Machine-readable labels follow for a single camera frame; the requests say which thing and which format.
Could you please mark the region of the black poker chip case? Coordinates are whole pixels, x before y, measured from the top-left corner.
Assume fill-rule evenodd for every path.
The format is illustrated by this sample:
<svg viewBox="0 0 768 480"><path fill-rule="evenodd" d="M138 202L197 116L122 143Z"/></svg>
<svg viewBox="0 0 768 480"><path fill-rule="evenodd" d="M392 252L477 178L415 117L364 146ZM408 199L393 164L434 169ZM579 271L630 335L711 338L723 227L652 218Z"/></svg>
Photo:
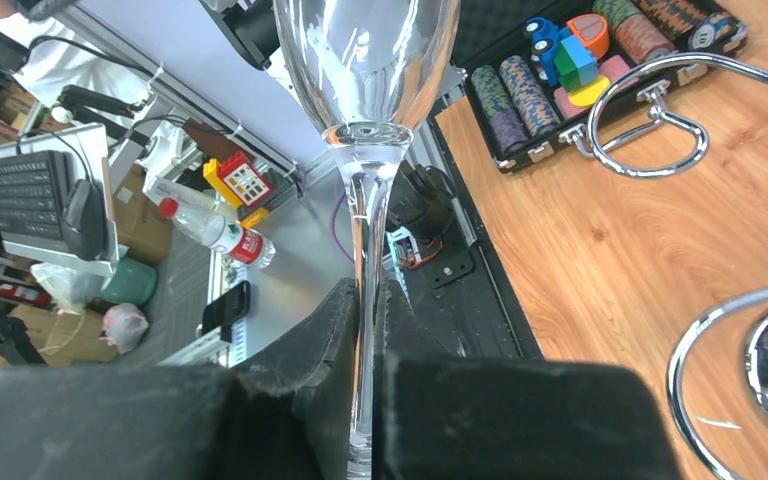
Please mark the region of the black poker chip case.
<svg viewBox="0 0 768 480"><path fill-rule="evenodd" d="M705 75L673 67L629 78L675 53L735 55L748 27L714 1L465 1L453 64L496 169L528 168L583 142L591 107L612 83L608 123Z"/></svg>

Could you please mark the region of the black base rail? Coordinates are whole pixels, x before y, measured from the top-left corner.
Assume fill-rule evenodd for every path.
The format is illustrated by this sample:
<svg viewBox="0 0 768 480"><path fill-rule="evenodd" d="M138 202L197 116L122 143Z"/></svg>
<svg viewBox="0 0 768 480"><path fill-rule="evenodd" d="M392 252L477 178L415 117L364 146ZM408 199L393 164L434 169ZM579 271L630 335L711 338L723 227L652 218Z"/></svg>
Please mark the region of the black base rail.
<svg viewBox="0 0 768 480"><path fill-rule="evenodd" d="M420 127L402 164L428 173L448 208L418 227L387 231L390 265L417 318L461 356L542 359L437 121Z"/></svg>

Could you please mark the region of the red yellow toy block building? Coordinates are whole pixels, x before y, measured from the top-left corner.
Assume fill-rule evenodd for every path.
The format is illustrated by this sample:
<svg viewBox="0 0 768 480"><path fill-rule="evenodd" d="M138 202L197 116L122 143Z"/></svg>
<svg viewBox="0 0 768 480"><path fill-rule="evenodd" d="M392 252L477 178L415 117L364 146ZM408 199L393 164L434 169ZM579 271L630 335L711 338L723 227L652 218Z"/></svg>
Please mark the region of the red yellow toy block building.
<svg viewBox="0 0 768 480"><path fill-rule="evenodd" d="M275 188L244 151L238 150L224 161L211 158L203 165L202 175L238 212L242 226L253 228L269 214L265 202L275 193Z"/></svg>

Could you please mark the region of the black keyboard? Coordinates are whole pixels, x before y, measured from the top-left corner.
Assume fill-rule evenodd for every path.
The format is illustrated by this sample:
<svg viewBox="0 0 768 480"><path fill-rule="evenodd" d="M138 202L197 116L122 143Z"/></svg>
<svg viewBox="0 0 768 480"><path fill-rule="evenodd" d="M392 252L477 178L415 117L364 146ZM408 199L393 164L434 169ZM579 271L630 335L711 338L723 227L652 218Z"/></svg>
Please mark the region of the black keyboard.
<svg viewBox="0 0 768 480"><path fill-rule="evenodd" d="M61 242L69 172L67 156L58 151L0 158L0 231Z"/></svg>

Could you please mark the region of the plastic water bottle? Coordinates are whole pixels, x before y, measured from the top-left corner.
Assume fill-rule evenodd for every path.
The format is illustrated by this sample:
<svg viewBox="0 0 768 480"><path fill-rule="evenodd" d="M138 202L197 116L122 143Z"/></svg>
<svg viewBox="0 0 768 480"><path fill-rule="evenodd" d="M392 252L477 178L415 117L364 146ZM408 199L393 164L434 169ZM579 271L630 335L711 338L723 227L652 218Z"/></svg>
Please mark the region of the plastic water bottle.
<svg viewBox="0 0 768 480"><path fill-rule="evenodd" d="M272 263L273 242L242 226L227 203L154 176L147 178L143 191L162 217L196 243L249 267L264 269Z"/></svg>

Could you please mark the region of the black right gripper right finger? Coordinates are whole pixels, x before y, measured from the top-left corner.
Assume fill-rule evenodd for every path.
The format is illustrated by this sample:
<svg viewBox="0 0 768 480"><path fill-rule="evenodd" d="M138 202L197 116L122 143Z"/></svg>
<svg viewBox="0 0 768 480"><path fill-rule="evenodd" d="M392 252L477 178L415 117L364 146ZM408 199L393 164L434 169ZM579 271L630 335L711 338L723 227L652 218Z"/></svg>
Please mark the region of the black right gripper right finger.
<svg viewBox="0 0 768 480"><path fill-rule="evenodd" d="M551 362L489 281L419 309L395 281L376 316L376 479L678 479L632 370Z"/></svg>

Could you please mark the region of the black smartphone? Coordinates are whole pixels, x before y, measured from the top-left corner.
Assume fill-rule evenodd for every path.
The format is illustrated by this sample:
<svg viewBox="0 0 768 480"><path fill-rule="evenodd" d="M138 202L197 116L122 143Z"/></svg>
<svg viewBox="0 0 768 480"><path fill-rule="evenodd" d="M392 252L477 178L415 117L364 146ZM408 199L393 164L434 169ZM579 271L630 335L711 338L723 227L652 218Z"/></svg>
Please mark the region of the black smartphone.
<svg viewBox="0 0 768 480"><path fill-rule="evenodd" d="M233 326L248 314L250 307L251 284L243 280L205 307L198 332L204 335L217 331L222 341L231 343Z"/></svg>

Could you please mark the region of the clear wine glass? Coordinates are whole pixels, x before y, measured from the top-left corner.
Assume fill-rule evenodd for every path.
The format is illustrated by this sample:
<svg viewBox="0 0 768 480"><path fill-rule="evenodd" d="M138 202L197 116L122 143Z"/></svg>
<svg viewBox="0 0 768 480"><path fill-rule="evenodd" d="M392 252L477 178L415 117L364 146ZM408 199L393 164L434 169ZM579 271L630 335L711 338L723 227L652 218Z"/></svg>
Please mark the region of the clear wine glass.
<svg viewBox="0 0 768 480"><path fill-rule="evenodd" d="M456 1L278 1L277 31L296 96L347 195L359 319L345 473L373 474L374 350L381 264L398 167L435 102L456 37Z"/></svg>

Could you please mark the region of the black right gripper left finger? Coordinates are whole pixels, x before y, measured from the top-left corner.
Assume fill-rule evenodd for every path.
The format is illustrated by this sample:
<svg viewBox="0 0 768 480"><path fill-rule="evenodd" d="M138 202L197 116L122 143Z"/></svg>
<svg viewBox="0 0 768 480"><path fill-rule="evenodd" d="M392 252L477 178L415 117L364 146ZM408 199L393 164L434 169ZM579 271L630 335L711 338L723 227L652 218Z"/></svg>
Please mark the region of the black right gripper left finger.
<svg viewBox="0 0 768 480"><path fill-rule="evenodd" d="M342 479L350 280L245 362L0 368L0 479Z"/></svg>

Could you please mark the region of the chrome wine glass rack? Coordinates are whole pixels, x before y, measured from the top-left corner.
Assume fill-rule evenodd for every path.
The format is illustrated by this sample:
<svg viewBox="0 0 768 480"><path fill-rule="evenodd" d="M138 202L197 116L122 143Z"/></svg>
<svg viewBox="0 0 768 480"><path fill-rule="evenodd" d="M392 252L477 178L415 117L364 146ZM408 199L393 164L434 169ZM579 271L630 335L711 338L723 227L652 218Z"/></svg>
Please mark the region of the chrome wine glass rack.
<svg viewBox="0 0 768 480"><path fill-rule="evenodd" d="M611 99L620 93L625 86L629 86L633 80L658 71L687 65L719 67L768 85L768 70L749 65L727 56L712 53L696 52L672 54L664 58L640 64L623 74L617 81L613 82L602 94L600 94L599 98L591 107L585 125L585 136L591 148L590 156L597 159L609 170L631 178L654 179L669 177L682 173L699 163L707 154L710 147L710 135L708 131L701 124L670 111L664 101L666 89L659 85L646 87L637 93L637 100L639 102L645 101L650 104L647 112L647 115L650 118L649 123L629 130L607 143L600 141L598 133L599 121L603 114L603 110L609 104ZM694 149L683 159L664 167L643 169L623 164L608 154L609 150L626 144L665 125L676 127L694 137ZM686 361L691 353L691 349L709 328L724 321L729 315L736 314L749 307L760 305L765 302L768 302L768 287L737 296L706 310L690 324L688 329L678 340L668 362L666 387L668 406L673 420L679 433L691 450L718 479L737 479L739 475L729 468L722 460L717 458L717 456L706 446L701 437L699 437L692 424L683 396L683 376Z"/></svg>

